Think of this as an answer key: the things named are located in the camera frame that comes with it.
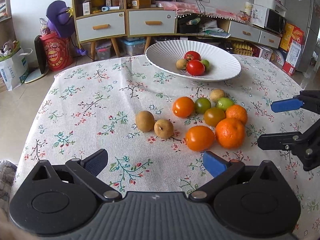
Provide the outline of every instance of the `white drawer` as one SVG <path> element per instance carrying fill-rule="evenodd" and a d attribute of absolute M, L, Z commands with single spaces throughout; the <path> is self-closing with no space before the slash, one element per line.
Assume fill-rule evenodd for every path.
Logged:
<path fill-rule="evenodd" d="M 260 37 L 260 32 L 261 30 L 250 27 L 248 25 L 233 22 L 233 21 L 230 22 L 229 33 L 231 34 L 231 37 L 252 41 L 252 42 L 258 42 Z"/>
<path fill-rule="evenodd" d="M 129 35 L 174 33 L 175 16 L 175 11 L 129 11 Z"/>
<path fill-rule="evenodd" d="M 280 40 L 281 38 L 276 35 L 267 33 L 265 31 L 261 31 L 261 35 L 258 43 L 277 49 L 279 47 Z"/>
<path fill-rule="evenodd" d="M 108 13 L 76 20 L 79 41 L 125 34 L 124 12 Z M 98 29 L 97 26 L 109 25 Z"/>

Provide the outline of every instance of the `wooden leg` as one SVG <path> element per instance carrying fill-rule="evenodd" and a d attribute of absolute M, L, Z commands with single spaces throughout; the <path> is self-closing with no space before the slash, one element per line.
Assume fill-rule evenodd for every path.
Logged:
<path fill-rule="evenodd" d="M 147 48 L 149 48 L 150 46 L 150 41 L 151 41 L 151 36 L 148 36 L 146 40 L 146 45 L 144 46 L 144 54 L 146 53 Z"/>
<path fill-rule="evenodd" d="M 117 57 L 120 57 L 120 51 L 119 51 L 119 48 L 118 48 L 118 44 L 117 44 L 116 38 L 111 38 L 111 42 L 112 42 L 113 48 L 115 49 Z"/>
<path fill-rule="evenodd" d="M 92 62 L 95 61 L 95 56 L 96 56 L 96 42 L 92 41 L 91 42 L 91 58 L 92 58 Z"/>

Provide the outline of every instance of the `white plate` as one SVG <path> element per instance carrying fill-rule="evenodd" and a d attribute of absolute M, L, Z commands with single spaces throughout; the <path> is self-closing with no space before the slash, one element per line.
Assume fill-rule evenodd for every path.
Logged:
<path fill-rule="evenodd" d="M 210 62 L 210 70 L 202 76 L 192 76 L 176 68 L 176 62 L 191 50 Z M 236 77 L 241 71 L 241 65 L 234 56 L 216 46 L 198 41 L 158 42 L 147 49 L 146 57 L 153 66 L 165 72 L 193 80 L 223 81 Z"/>

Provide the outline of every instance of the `table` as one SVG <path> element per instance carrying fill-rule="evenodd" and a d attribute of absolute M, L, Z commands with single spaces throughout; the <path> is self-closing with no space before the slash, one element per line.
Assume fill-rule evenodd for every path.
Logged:
<path fill-rule="evenodd" d="M 301 204 L 294 234 L 316 239 L 320 233 L 320 168 L 305 172 L 290 152 L 262 151 L 257 138 L 263 133 L 304 132 L 318 115 L 307 110 L 275 114 L 273 101 L 291 98 L 300 87 L 270 62 L 235 56 L 239 76 L 224 82 L 192 82 L 153 67 L 144 55 L 92 62 L 65 70 L 55 77 L 30 129 L 21 155 L 12 195 L 38 160 L 64 164 L 84 159 L 100 148 L 108 151 L 108 166 L 98 178 L 125 196 L 127 191 L 184 191 L 190 194 L 212 179 L 203 166 L 202 153 L 185 145 L 186 131 L 204 125 L 203 115 L 179 119 L 171 111 L 174 100 L 207 97 L 223 89 L 247 109 L 247 137 L 240 149 L 226 150 L 217 143 L 210 149 L 226 160 L 248 165 L 272 160 Z M 135 114 L 150 111 L 156 120 L 169 119 L 175 133 L 167 140 L 142 133 Z"/>

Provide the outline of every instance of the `purple hat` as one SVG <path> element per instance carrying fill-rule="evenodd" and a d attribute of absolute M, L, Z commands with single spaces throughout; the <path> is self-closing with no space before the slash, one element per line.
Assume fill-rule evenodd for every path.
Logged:
<path fill-rule="evenodd" d="M 67 38 L 75 32 L 75 24 L 73 16 L 70 14 L 69 21 L 64 21 L 63 23 L 60 22 L 62 13 L 64 13 L 65 15 L 68 14 L 67 10 L 64 11 L 63 9 L 67 9 L 67 5 L 64 1 L 54 1 L 48 6 L 46 16 L 56 29 L 59 37 Z"/>

